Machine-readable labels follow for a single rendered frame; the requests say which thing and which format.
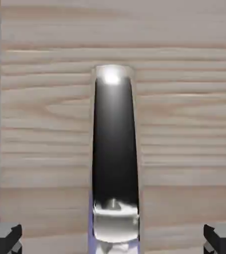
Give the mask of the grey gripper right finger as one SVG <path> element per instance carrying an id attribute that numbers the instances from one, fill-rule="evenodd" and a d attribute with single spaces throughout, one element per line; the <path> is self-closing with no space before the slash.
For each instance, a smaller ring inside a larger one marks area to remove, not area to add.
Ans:
<path id="1" fill-rule="evenodd" d="M 203 235 L 206 239 L 203 254 L 226 254 L 226 223 L 219 223 L 214 227 L 205 224 Z"/>

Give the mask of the light wood cabinet door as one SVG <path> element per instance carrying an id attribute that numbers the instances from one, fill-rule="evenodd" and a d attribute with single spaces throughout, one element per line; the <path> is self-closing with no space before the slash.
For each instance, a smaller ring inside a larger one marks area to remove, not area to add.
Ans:
<path id="1" fill-rule="evenodd" d="M 4 166 L 47 167 L 46 157 L 81 168 L 77 179 L 87 180 L 91 73 L 101 64 L 135 71 L 146 186 L 226 186 L 226 48 L 6 50 Z"/>

